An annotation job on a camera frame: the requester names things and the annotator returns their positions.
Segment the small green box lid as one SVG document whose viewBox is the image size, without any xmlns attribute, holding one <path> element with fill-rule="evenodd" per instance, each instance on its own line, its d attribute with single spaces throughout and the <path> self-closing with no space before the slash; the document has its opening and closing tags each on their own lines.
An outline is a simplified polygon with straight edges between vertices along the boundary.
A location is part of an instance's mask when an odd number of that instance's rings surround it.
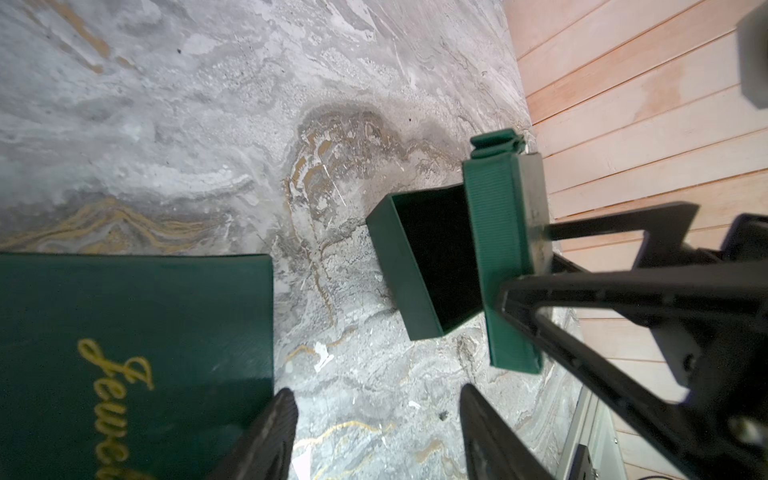
<svg viewBox="0 0 768 480">
<path fill-rule="evenodd" d="M 543 368 L 540 350 L 498 313 L 502 284 L 551 268 L 552 249 L 543 239 L 549 223 L 543 165 L 524 153 L 523 136 L 508 128 L 470 139 L 462 164 L 490 365 L 525 374 Z"/>
</svg>

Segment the small green box base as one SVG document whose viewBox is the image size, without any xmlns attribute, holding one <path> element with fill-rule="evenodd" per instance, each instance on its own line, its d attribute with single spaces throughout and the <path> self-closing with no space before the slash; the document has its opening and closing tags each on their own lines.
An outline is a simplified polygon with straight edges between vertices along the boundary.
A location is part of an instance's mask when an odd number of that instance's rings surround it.
<svg viewBox="0 0 768 480">
<path fill-rule="evenodd" d="M 442 337 L 482 310 L 462 184 L 388 194 L 366 225 L 410 340 Z"/>
</svg>

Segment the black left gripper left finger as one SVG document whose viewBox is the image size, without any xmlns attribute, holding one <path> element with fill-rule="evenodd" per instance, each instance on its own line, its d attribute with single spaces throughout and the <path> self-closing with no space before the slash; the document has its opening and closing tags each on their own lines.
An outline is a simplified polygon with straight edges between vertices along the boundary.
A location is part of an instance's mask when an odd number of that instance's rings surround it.
<svg viewBox="0 0 768 480">
<path fill-rule="evenodd" d="M 298 417 L 293 392 L 279 390 L 206 479 L 286 480 Z"/>
</svg>

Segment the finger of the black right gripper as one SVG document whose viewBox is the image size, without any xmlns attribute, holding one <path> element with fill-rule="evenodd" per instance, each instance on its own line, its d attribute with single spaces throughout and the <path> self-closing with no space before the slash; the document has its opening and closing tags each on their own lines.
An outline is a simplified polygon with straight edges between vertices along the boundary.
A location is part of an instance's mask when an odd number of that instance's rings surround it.
<svg viewBox="0 0 768 480">
<path fill-rule="evenodd" d="M 547 225 L 548 240 L 642 232 L 643 240 L 633 269 L 703 265 L 720 261 L 714 250 L 697 249 L 684 242 L 699 210 L 689 202 L 671 202 L 648 208 Z"/>
<path fill-rule="evenodd" d="M 496 307 L 605 403 L 625 477 L 766 477 L 765 262 L 524 277 Z"/>
</svg>

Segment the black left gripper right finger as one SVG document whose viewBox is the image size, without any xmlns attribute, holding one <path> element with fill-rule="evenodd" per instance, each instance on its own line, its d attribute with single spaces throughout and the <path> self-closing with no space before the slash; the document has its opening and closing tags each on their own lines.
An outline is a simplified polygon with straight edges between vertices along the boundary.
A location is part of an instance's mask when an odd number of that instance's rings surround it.
<svg viewBox="0 0 768 480">
<path fill-rule="evenodd" d="M 469 479 L 553 479 L 470 383 L 461 389 L 459 412 Z"/>
</svg>

